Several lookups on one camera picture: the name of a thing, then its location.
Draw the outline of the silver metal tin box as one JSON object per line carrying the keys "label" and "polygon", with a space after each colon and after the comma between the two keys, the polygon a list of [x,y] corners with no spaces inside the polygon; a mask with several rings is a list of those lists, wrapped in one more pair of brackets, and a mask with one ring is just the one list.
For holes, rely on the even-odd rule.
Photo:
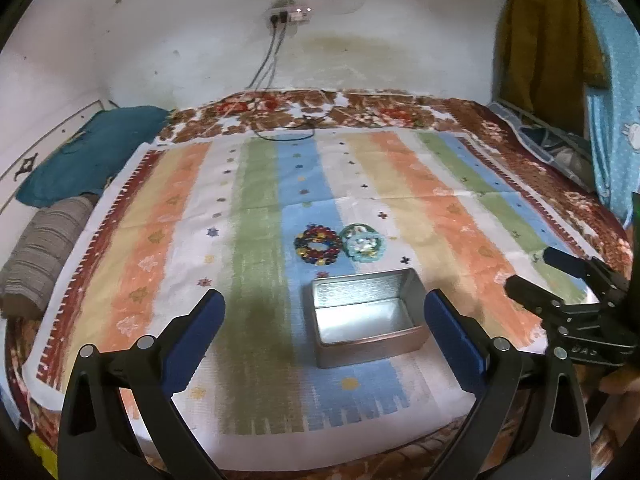
{"label": "silver metal tin box", "polygon": [[411,268],[316,278],[308,308],[318,367],[357,365],[419,350],[430,336],[425,296]]}

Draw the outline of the grey patterned cloth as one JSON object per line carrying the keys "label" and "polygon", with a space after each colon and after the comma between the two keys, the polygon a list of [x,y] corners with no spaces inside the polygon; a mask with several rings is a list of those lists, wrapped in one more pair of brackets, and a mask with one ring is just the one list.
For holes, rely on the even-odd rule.
{"label": "grey patterned cloth", "polygon": [[503,100],[492,101],[487,107],[511,126],[518,142],[536,159],[558,170],[588,193],[596,192],[588,140],[552,127]]}

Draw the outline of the blue dotted cloth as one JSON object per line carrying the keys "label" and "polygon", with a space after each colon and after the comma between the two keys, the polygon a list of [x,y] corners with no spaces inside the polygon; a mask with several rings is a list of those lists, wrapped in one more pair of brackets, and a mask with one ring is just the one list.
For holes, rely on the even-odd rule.
{"label": "blue dotted cloth", "polygon": [[618,0],[586,0],[608,88],[587,91],[594,186],[626,228],[639,191],[639,33]]}

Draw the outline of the grey striped pillow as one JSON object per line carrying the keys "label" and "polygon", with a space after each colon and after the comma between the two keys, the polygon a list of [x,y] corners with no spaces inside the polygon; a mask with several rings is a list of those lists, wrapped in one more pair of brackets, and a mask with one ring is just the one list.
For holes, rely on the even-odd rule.
{"label": "grey striped pillow", "polygon": [[38,210],[1,269],[1,316],[37,321],[99,196],[82,193]]}

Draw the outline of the mustard yellow garment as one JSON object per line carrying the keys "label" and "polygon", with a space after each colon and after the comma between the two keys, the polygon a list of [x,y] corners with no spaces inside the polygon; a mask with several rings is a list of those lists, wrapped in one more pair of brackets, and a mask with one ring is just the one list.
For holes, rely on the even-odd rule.
{"label": "mustard yellow garment", "polygon": [[587,89],[608,88],[586,0],[506,0],[497,48],[500,99],[585,133]]}

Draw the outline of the teal pillow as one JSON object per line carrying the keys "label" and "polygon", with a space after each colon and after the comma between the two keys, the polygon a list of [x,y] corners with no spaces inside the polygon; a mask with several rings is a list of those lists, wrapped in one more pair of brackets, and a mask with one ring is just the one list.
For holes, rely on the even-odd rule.
{"label": "teal pillow", "polygon": [[22,183],[16,199],[44,208],[84,193],[100,195],[139,145],[152,142],[168,122],[169,112],[143,105],[102,110],[80,128]]}

